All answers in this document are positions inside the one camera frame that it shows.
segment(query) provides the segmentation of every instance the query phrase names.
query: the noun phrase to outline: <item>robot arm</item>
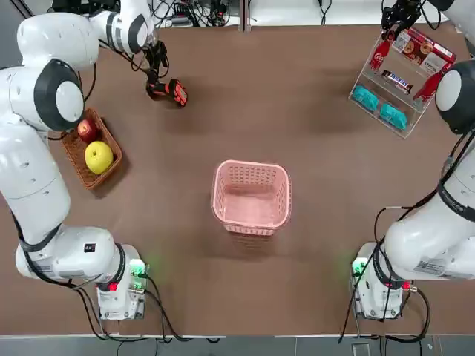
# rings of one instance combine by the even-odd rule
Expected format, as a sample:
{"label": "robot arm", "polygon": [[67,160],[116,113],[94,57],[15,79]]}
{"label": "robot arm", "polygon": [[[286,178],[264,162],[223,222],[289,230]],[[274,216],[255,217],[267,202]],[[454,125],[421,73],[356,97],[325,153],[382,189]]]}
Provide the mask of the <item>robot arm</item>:
{"label": "robot arm", "polygon": [[[475,39],[472,0],[429,2],[469,40]],[[398,0],[392,8],[385,8],[383,30],[387,33],[397,26],[394,31],[398,33],[410,27],[418,16],[406,12],[416,9],[418,3]],[[475,279],[474,93],[475,61],[456,63],[442,77],[436,92],[437,109],[455,134],[468,135],[467,150],[427,204],[392,224],[382,245],[361,247],[353,262],[357,314],[378,320],[398,317],[404,281]]]}
{"label": "robot arm", "polygon": [[[83,117],[75,70],[95,63],[102,38],[128,54],[147,50],[149,58],[161,43],[145,0],[122,1],[120,14],[103,11],[87,19],[49,13],[20,24],[23,65],[0,70],[0,192],[19,233],[21,274],[94,281],[103,318],[134,319],[143,315],[145,302],[134,277],[137,266],[145,271],[139,254],[114,243],[104,229],[62,224],[71,199],[48,150],[48,131],[75,128]],[[155,70],[158,64],[149,71]]]}

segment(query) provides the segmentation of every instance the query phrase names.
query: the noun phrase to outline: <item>snack package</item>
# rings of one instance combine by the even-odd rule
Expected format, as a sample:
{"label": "snack package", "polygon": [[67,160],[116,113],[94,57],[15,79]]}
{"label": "snack package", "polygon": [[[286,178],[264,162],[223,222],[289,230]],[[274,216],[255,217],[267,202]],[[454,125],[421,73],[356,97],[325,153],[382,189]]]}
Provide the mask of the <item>snack package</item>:
{"label": "snack package", "polygon": [[447,63],[455,63],[456,54],[433,41],[414,27],[402,31],[393,42],[393,49],[429,75],[439,72]]}
{"label": "snack package", "polygon": [[396,74],[388,71],[383,70],[382,74],[383,78],[385,78],[389,83],[394,85],[396,88],[401,90],[404,94],[408,95],[410,90],[413,88],[411,84],[406,83],[403,78],[399,78]]}

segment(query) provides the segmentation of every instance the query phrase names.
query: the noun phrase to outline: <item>gray floor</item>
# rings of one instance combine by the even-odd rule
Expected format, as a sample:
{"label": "gray floor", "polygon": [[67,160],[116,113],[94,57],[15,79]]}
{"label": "gray floor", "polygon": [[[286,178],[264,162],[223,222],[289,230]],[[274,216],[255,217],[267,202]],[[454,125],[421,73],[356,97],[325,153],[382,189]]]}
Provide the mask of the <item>gray floor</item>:
{"label": "gray floor", "polygon": [[[205,340],[188,343],[173,341],[159,345],[160,356],[351,356],[353,346],[367,344],[372,356],[379,356],[379,341],[356,340],[347,337],[338,345],[336,337],[227,337],[218,344]],[[0,339],[1,356],[114,356],[118,343],[100,341],[93,337],[48,337],[33,339]],[[120,356],[154,356],[154,339],[121,346]],[[422,343],[424,356],[471,355],[475,350],[475,337],[447,336],[427,337]],[[389,341],[387,356],[418,356],[419,344],[402,345]],[[368,356],[358,353],[357,356]]]}

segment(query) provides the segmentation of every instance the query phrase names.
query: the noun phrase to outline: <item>red apple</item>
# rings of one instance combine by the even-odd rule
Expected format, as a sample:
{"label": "red apple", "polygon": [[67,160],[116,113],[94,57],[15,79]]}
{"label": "red apple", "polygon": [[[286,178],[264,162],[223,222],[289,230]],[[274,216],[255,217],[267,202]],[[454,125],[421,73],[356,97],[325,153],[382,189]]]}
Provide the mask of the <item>red apple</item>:
{"label": "red apple", "polygon": [[91,143],[96,140],[99,130],[97,129],[95,121],[92,118],[87,117],[77,126],[77,133],[82,141]]}

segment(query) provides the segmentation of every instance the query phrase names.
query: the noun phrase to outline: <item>brown tabletop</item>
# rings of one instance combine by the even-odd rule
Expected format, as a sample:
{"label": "brown tabletop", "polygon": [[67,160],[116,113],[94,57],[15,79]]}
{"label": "brown tabletop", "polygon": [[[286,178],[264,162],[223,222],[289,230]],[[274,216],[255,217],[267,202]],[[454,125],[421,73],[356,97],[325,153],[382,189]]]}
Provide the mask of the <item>brown tabletop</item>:
{"label": "brown tabletop", "polygon": [[[338,334],[350,263],[372,240],[376,212],[429,192],[456,140],[433,105],[404,140],[348,101],[378,31],[164,30],[168,77],[182,80],[189,92],[181,110],[152,102],[144,75],[103,51],[88,104],[105,117],[125,159],[92,194],[61,144],[51,143],[71,195],[65,222],[107,228],[117,242],[135,246],[151,264],[181,334]],[[430,35],[468,57],[450,25]],[[275,162],[288,170],[292,217],[271,240],[232,239],[213,217],[212,177],[225,159]],[[387,215],[382,233],[396,217]],[[76,294],[16,271],[17,239],[5,204],[0,222],[0,334],[90,334]],[[432,305],[430,333],[475,333],[466,309],[475,283],[417,285]],[[422,304],[417,297],[411,302],[402,320],[386,322],[386,332],[420,330]],[[153,303],[146,314],[144,321],[121,323],[120,333],[159,334]],[[356,331],[352,317],[347,331]],[[366,322],[361,331],[384,330]]]}

